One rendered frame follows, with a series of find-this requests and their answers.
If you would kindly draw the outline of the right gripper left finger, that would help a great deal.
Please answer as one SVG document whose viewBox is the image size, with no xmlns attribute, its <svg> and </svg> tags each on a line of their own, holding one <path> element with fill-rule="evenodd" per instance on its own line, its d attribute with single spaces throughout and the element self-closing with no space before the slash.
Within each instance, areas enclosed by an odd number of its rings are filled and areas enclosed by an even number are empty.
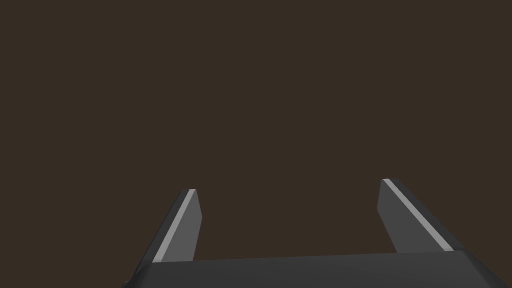
<svg viewBox="0 0 512 288">
<path fill-rule="evenodd" d="M 194 259 L 202 211 L 196 189 L 181 190 L 146 249 L 138 268 Z"/>
</svg>

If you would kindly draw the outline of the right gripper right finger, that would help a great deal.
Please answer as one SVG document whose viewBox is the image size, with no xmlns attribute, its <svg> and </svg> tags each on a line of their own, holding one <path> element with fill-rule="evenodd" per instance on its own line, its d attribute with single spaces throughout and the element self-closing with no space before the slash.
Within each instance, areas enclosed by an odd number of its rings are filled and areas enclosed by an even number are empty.
<svg viewBox="0 0 512 288">
<path fill-rule="evenodd" d="M 398 253 L 464 251 L 466 248 L 398 179 L 380 181 L 377 211 Z"/>
</svg>

